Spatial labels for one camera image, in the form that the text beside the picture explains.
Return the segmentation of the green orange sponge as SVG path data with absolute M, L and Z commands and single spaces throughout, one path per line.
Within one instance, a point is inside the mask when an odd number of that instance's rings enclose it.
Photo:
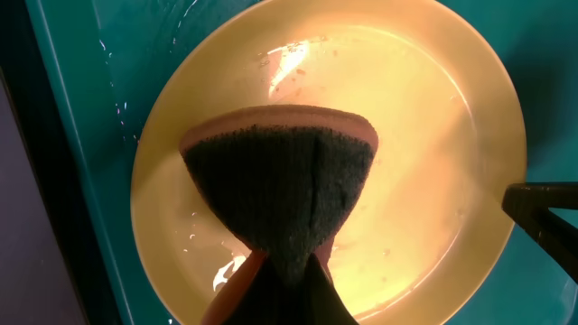
M 362 116 L 325 107 L 245 107 L 192 127 L 180 153 L 203 200 L 250 251 L 202 317 L 223 324 L 265 259 L 289 290 L 311 254 L 325 273 L 378 149 Z

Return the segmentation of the teal plastic tray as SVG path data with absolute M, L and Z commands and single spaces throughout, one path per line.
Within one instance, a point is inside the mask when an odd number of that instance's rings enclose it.
M 524 111 L 530 181 L 577 178 L 577 4 L 445 0 L 489 42 Z M 164 83 L 237 1 L 30 1 L 27 9 L 107 279 L 126 324 L 171 324 L 129 217 L 136 143 Z M 521 229 L 455 324 L 574 324 L 576 284 Z

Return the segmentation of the yellow plate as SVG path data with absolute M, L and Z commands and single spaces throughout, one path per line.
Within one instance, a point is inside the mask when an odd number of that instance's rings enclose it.
M 197 324 L 248 250 L 200 198 L 179 154 L 193 126 L 241 107 L 364 116 L 379 147 L 329 268 L 362 324 L 441 324 L 477 291 L 513 228 L 501 201 L 526 175 L 525 127 L 496 53 L 435 1 L 264 1 L 173 73 L 147 118 L 131 189 L 155 293 Z

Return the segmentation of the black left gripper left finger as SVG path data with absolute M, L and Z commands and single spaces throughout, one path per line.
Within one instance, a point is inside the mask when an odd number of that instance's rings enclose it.
M 224 325 L 286 325 L 288 288 L 266 258 Z

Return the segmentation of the black water tray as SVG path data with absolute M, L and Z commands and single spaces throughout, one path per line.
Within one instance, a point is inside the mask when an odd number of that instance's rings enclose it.
M 119 324 L 26 3 L 1 3 L 1 322 Z

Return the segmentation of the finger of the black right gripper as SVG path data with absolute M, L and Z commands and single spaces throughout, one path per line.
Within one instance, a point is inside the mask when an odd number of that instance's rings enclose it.
M 510 184 L 501 207 L 577 282 L 577 227 L 550 210 L 577 210 L 576 182 Z

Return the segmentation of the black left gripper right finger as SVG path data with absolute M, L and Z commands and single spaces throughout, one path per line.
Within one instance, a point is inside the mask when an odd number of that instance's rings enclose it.
M 288 323 L 357 325 L 337 294 L 319 259 L 311 254 L 302 279 L 288 293 Z

